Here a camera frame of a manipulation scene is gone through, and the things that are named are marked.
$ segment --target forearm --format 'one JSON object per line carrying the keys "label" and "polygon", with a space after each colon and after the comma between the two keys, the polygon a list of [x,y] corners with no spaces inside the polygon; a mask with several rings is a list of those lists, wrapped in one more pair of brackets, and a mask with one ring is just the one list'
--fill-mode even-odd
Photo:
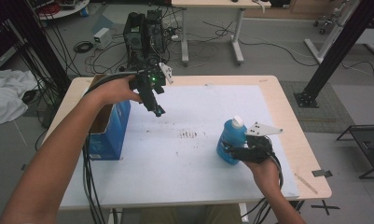
{"label": "forearm", "polygon": [[3,221],[16,217],[20,220],[9,221],[34,222],[37,220],[23,219],[37,214],[54,221],[87,133],[102,107],[94,95],[87,95],[64,118],[30,162],[8,202]]}
{"label": "forearm", "polygon": [[300,214],[291,206],[280,191],[267,194],[266,199],[280,224],[305,223]]}

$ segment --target black metal frame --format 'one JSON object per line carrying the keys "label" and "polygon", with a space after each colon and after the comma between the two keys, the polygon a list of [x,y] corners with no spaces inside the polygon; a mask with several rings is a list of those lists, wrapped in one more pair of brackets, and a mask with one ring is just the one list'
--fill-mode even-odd
{"label": "black metal frame", "polygon": [[373,19],[374,0],[360,1],[357,9],[347,21],[308,85],[303,92],[295,94],[299,107],[318,107],[315,99],[321,89]]}

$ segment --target black stand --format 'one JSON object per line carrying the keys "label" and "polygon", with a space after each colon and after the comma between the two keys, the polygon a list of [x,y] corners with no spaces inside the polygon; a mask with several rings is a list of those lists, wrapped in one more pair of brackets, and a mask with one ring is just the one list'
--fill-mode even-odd
{"label": "black stand", "polygon": [[333,46],[323,59],[323,62],[317,68],[311,81],[305,87],[303,92],[296,94],[296,100],[299,107],[316,107],[315,99],[318,93],[327,83],[329,78],[338,68],[341,61],[353,47],[360,35],[365,31],[369,23],[374,18],[374,0],[360,1],[357,9],[347,21],[343,31],[335,40]]}
{"label": "black stand", "polygon": [[[350,133],[353,139],[341,139],[341,137]],[[374,176],[368,176],[374,172],[374,125],[352,125],[346,129],[337,139],[337,141],[354,140],[364,152],[367,160],[372,165],[372,169],[359,176],[360,179],[374,179]]]}

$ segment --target human arm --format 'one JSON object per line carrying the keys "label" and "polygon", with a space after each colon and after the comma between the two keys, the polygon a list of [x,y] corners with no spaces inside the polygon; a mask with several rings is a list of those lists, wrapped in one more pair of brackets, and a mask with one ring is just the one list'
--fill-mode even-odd
{"label": "human arm", "polygon": [[272,159],[266,159],[260,164],[250,161],[244,163],[253,172],[256,185],[265,196],[279,223],[305,223],[300,214],[283,196],[279,186],[279,171]]}
{"label": "human arm", "polygon": [[33,157],[12,193],[0,223],[55,223],[91,124],[104,105],[140,102],[133,77],[116,79],[85,95]]}

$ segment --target white bottle cap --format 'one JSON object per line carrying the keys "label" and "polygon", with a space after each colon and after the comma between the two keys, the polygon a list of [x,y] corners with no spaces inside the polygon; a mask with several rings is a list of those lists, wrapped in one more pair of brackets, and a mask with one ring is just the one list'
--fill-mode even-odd
{"label": "white bottle cap", "polygon": [[244,121],[239,116],[233,117],[232,126],[235,129],[240,129],[244,125]]}

